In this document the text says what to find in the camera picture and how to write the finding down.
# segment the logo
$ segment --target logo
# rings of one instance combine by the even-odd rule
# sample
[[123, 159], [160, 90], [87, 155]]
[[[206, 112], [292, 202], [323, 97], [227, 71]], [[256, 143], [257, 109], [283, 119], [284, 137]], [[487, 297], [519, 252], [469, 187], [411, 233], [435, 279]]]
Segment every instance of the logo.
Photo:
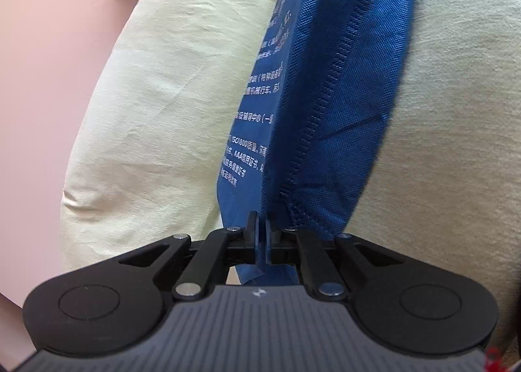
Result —
[[259, 288], [259, 289], [257, 289], [257, 291], [253, 291], [252, 294], [255, 297], [261, 298], [262, 296], [265, 296], [266, 294], [268, 294], [268, 292], [266, 290], [263, 290], [262, 288]]

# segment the circular pad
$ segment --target circular pad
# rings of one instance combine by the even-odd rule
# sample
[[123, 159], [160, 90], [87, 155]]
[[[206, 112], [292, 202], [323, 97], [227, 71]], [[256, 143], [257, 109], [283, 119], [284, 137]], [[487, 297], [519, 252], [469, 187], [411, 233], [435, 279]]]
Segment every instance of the circular pad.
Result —
[[53, 278], [25, 300], [35, 347], [69, 356], [116, 352], [147, 336], [163, 314], [146, 268], [108, 261]]
[[403, 291], [400, 303], [409, 314], [420, 319], [447, 319], [461, 308], [461, 299], [448, 288], [423, 284]]
[[384, 345], [426, 356], [483, 345], [499, 314], [480, 284], [420, 262], [377, 270], [356, 295], [354, 309]]
[[119, 294], [105, 285], [82, 285], [66, 291], [60, 310], [72, 319], [95, 320], [110, 315], [119, 305]]

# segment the tan fabric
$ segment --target tan fabric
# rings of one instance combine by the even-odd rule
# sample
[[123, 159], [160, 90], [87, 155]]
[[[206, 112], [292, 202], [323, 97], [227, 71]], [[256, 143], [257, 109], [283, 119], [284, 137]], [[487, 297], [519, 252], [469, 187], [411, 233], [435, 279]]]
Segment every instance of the tan fabric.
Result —
[[276, 0], [139, 0], [69, 161], [64, 265], [218, 228], [215, 182]]
[[392, 119], [347, 232], [484, 285], [515, 334], [521, 288], [521, 0], [416, 0]]
[[510, 344], [509, 348], [506, 350], [503, 355], [503, 365], [506, 367], [510, 367], [511, 370], [515, 370], [515, 367], [519, 366], [516, 363], [519, 361], [519, 345], [517, 343], [517, 338], [514, 340], [512, 344]]

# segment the red object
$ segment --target red object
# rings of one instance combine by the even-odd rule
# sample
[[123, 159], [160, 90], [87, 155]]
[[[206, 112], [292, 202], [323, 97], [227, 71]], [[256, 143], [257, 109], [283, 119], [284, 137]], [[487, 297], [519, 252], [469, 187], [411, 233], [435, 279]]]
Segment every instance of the red object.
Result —
[[501, 364], [501, 353], [496, 348], [486, 351], [485, 372], [507, 372], [507, 368]]

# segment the beige fabric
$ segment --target beige fabric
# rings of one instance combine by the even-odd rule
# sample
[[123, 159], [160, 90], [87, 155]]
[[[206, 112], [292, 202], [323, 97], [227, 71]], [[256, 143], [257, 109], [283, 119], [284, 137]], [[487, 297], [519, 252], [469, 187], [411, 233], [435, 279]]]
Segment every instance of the beige fabric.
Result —
[[508, 349], [506, 349], [502, 360], [503, 365], [512, 367], [512, 370], [515, 370], [514, 366], [519, 366], [515, 365], [519, 362], [519, 345], [517, 344], [517, 338], [515, 338]]
[[64, 265], [218, 227], [226, 139], [275, 0], [140, 0], [68, 165]]
[[521, 288], [520, 23], [521, 0], [416, 0], [392, 121], [347, 227], [485, 285], [502, 349]]

